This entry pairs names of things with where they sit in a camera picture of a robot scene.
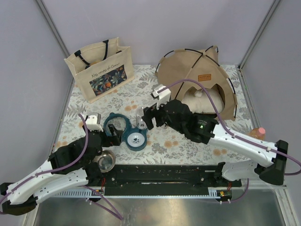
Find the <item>teal pet bowl stand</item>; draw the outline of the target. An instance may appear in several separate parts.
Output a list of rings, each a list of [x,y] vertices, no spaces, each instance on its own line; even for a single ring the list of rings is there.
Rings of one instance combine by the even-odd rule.
[[[106,118],[103,124],[103,128],[107,135],[109,135],[108,125],[113,124],[111,121],[113,119],[123,119],[125,121],[125,128],[122,135],[122,142],[125,142],[127,147],[132,151],[141,151],[147,145],[147,129],[139,129],[137,126],[132,125],[129,118],[127,118],[123,114],[119,113],[110,113],[109,116]]]

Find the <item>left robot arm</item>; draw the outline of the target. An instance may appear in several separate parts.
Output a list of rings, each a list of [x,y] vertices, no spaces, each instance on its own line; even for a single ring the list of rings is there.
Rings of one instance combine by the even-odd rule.
[[[112,124],[109,131],[89,131],[86,135],[52,153],[33,173],[14,183],[2,183],[1,214],[20,216],[61,191],[78,186],[105,185],[106,179],[96,159],[103,148],[119,146],[122,131]]]

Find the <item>clear plastic water bottle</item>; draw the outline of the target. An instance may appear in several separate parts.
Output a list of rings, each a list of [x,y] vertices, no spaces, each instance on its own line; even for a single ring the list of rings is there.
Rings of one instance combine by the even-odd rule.
[[[144,112],[143,107],[138,107],[136,110],[136,126],[139,129],[147,129],[147,125],[143,120]]]

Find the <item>stainless steel bowl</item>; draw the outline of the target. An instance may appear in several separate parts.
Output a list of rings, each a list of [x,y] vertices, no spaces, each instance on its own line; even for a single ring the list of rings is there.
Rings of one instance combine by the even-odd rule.
[[[116,163],[116,156],[111,150],[103,150],[102,154],[94,158],[102,173],[111,171]]]

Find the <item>cream fluffy pillow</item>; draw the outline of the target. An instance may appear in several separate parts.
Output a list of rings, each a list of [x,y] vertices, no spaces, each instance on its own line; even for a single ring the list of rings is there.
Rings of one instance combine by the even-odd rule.
[[[215,110],[209,100],[209,97],[203,89],[199,89],[203,92],[202,97],[195,97],[194,93],[197,91],[194,87],[191,87],[184,95],[182,103],[186,104],[190,111],[193,113],[214,114]],[[209,93],[218,113],[221,113],[224,109],[224,102],[219,92],[215,89],[206,89]]]

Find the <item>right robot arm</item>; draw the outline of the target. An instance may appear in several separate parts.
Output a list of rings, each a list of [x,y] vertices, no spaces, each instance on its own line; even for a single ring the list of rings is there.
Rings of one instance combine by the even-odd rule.
[[[148,129],[167,125],[192,142],[219,146],[247,157],[247,161],[218,164],[214,181],[219,186],[245,178],[259,178],[276,186],[284,183],[286,141],[267,142],[236,132],[211,116],[192,113],[178,100],[146,107],[142,119]]]

